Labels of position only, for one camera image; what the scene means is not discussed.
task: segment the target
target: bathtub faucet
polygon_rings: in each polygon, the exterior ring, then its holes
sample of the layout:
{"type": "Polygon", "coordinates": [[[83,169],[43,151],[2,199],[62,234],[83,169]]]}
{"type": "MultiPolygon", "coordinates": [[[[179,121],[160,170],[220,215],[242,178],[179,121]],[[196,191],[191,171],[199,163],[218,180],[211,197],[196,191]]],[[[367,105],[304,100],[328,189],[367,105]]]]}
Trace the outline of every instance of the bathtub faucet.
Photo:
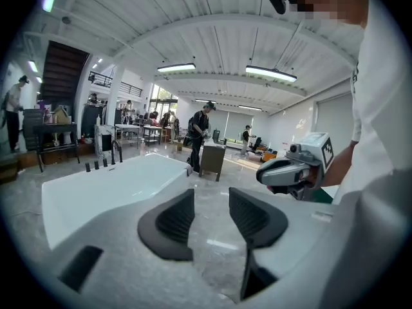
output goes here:
{"type": "Polygon", "coordinates": [[[122,147],[118,144],[116,140],[113,140],[111,143],[111,164],[115,165],[115,153],[113,152],[113,146],[116,145],[116,149],[118,151],[118,155],[120,156],[120,162],[123,162],[122,158],[122,147]]]}

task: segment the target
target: white bathtub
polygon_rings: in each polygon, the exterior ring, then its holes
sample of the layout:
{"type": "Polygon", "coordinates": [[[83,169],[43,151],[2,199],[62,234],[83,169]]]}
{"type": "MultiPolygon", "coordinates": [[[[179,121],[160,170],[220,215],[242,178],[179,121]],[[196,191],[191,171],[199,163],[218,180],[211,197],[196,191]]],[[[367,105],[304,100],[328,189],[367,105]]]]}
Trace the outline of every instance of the white bathtub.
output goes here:
{"type": "Polygon", "coordinates": [[[188,188],[190,165],[148,154],[42,185],[42,213],[51,249],[95,216],[155,194],[188,188]]]}

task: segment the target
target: staircase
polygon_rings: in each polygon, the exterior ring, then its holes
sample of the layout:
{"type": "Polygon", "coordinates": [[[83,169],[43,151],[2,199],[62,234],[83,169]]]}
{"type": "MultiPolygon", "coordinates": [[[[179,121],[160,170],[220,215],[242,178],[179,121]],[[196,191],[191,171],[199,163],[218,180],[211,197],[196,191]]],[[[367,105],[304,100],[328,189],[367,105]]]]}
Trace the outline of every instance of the staircase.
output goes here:
{"type": "Polygon", "coordinates": [[[73,106],[79,77],[88,55],[76,48],[50,41],[44,62],[41,99],[47,104],[73,106]]]}

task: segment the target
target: window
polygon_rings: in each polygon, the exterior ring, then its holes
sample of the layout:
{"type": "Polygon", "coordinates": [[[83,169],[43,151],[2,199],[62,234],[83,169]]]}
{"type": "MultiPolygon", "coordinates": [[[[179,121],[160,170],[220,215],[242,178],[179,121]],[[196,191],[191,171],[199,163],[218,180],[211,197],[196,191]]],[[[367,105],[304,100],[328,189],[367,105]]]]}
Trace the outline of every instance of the window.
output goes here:
{"type": "Polygon", "coordinates": [[[154,85],[151,99],[156,100],[158,93],[159,93],[159,86],[154,85]]]}
{"type": "Polygon", "coordinates": [[[160,88],[158,100],[170,100],[172,98],[172,94],[169,93],[166,89],[160,88]]]}
{"type": "Polygon", "coordinates": [[[171,103],[169,109],[176,114],[176,110],[178,109],[177,103],[171,103]]]}
{"type": "Polygon", "coordinates": [[[150,99],[149,112],[153,112],[155,109],[159,112],[158,121],[169,110],[176,113],[178,107],[178,97],[170,93],[164,88],[154,85],[152,97],[150,99]]]}

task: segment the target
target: balcony railing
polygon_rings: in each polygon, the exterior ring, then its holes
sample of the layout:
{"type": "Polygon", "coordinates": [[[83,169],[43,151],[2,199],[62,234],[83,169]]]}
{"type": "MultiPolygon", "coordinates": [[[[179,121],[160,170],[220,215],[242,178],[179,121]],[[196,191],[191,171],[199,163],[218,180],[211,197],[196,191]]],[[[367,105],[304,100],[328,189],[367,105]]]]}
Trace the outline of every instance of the balcony railing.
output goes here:
{"type": "Polygon", "coordinates": [[[120,89],[123,93],[127,93],[130,95],[141,96],[142,90],[140,88],[134,87],[132,85],[126,84],[125,82],[120,83],[120,89]]]}
{"type": "MultiPolygon", "coordinates": [[[[90,71],[89,81],[91,81],[92,84],[110,88],[113,78],[90,71]]],[[[142,90],[140,88],[126,84],[125,82],[120,83],[119,91],[138,97],[142,94],[142,90]]]]}
{"type": "Polygon", "coordinates": [[[110,88],[113,78],[90,71],[89,81],[91,81],[92,84],[110,88]]]}

